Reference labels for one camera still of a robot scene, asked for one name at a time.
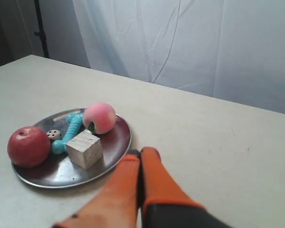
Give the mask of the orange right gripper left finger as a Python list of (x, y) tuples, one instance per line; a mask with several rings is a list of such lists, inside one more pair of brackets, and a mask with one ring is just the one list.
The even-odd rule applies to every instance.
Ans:
[(134, 228), (138, 214), (138, 177), (140, 159), (137, 155), (123, 157), (110, 180), (90, 202), (55, 228)]

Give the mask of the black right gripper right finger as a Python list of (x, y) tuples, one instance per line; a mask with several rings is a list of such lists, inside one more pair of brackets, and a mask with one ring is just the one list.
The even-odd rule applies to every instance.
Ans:
[(193, 201), (175, 182), (153, 147), (141, 150), (144, 228), (229, 228)]

